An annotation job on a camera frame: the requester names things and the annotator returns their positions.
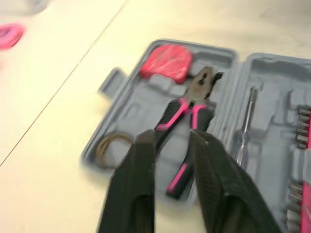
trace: pliers jaw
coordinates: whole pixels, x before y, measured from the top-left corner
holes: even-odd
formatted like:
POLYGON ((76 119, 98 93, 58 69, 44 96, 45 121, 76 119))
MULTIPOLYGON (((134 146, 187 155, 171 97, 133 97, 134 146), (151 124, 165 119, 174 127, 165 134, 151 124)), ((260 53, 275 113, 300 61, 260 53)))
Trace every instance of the pliers jaw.
POLYGON ((213 68, 204 67, 192 80, 183 98, 190 104, 205 103, 213 87, 213 68))

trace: pliers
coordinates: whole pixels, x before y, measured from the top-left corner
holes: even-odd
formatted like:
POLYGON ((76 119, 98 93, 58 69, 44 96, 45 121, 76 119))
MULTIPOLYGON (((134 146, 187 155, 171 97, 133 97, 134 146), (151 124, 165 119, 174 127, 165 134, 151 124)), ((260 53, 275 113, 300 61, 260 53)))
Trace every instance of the pliers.
MULTIPOLYGON (((193 77, 184 96, 172 100, 168 104, 161 120, 155 127, 156 155, 159 155, 159 151, 163 146, 165 138, 188 112, 191 113, 191 129, 201 131, 207 130, 210 121, 214 117, 214 112, 207 106, 206 100, 209 97, 216 80, 219 78, 221 78, 219 75, 213 77, 213 69, 211 67, 204 67, 195 77, 193 77)), ((188 142, 185 159, 167 187, 167 195, 170 197, 178 199, 188 182, 194 176, 193 158, 189 153, 190 147, 191 144, 188 142)))

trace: gray plastic case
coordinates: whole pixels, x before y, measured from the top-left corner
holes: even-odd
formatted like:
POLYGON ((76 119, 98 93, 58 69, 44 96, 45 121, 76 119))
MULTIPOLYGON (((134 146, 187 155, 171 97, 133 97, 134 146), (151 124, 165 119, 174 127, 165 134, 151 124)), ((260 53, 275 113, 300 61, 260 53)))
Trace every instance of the gray plastic case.
MULTIPOLYGON (((131 75, 114 69, 100 88, 111 97, 112 105, 82 153, 83 162, 93 169, 98 140, 108 132, 137 134, 155 127, 169 101, 182 96, 187 83, 177 85, 169 78, 154 75, 149 80, 138 71, 155 48, 175 43, 186 46, 193 54, 189 73, 197 74, 204 66, 224 72, 211 93, 209 104, 215 106, 215 117, 208 132, 223 141, 230 152, 235 135, 241 129, 250 88, 258 88, 258 98, 250 129, 247 171, 258 186, 269 208, 281 226, 287 202, 287 185, 302 177, 301 156, 295 151, 295 108, 311 105, 311 60, 256 53, 240 63, 230 49, 175 40, 157 40, 145 51, 131 75)), ((195 183, 190 183, 178 200, 166 197, 166 187, 179 169, 187 149, 189 116, 185 117, 168 137, 156 164, 156 195, 179 205, 196 200, 195 183)), ((106 162, 117 165, 129 145, 114 142, 106 162)))

